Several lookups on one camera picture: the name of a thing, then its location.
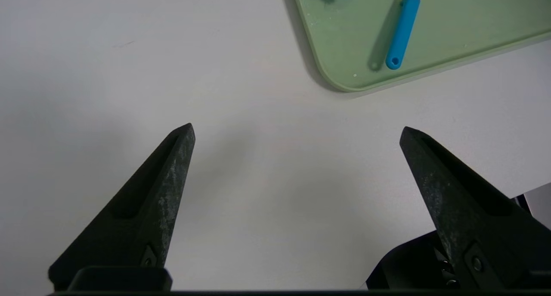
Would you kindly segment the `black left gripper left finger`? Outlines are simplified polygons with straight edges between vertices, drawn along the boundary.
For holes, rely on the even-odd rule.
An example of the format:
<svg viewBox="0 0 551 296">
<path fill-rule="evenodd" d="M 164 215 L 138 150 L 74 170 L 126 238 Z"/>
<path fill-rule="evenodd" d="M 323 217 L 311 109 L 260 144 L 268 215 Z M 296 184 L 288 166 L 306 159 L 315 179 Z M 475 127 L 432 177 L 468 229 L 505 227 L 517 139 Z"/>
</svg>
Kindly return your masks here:
<svg viewBox="0 0 551 296">
<path fill-rule="evenodd" d="M 171 288 L 164 264 L 194 144 L 190 123 L 163 139 L 50 266 L 54 288 Z"/>
</svg>

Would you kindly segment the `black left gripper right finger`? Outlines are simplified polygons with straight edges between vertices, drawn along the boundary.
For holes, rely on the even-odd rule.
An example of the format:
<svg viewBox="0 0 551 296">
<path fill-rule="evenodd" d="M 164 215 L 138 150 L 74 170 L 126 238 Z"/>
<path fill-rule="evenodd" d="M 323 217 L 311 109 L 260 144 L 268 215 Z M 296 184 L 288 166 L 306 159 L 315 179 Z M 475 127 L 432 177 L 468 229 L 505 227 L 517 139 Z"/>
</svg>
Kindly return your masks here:
<svg viewBox="0 0 551 296">
<path fill-rule="evenodd" d="M 550 290 L 551 232 L 426 133 L 400 147 L 466 290 Z"/>
</svg>

